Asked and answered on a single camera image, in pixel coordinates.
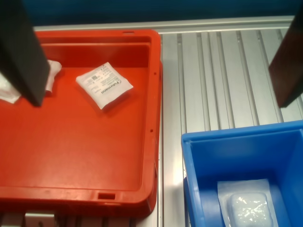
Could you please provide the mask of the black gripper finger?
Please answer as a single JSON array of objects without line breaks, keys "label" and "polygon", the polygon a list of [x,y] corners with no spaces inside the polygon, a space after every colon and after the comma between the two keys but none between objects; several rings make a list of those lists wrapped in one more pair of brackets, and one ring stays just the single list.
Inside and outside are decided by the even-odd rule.
[{"label": "black gripper finger", "polygon": [[268,69],[278,107],[288,107],[303,93],[302,5],[298,9]]},{"label": "black gripper finger", "polygon": [[0,2],[0,71],[33,106],[41,106],[50,65],[20,0]]}]

